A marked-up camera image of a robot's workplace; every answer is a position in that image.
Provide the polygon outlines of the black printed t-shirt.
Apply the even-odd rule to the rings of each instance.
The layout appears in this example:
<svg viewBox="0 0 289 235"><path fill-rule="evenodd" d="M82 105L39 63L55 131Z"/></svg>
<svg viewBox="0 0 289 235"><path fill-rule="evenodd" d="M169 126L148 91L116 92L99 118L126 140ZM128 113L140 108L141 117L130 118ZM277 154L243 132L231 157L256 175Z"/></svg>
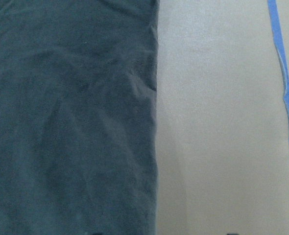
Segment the black printed t-shirt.
<svg viewBox="0 0 289 235"><path fill-rule="evenodd" d="M153 235L157 0L0 0L0 235Z"/></svg>

